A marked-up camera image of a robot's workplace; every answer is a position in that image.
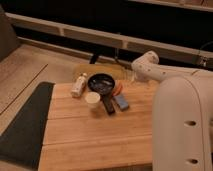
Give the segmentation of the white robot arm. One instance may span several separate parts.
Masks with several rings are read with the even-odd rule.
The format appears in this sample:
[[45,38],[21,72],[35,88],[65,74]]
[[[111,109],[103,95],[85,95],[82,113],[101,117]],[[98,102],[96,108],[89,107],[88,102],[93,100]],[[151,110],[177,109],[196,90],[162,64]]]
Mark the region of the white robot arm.
[[213,71],[166,66],[148,51],[131,64],[159,82],[152,104],[153,171],[213,171]]

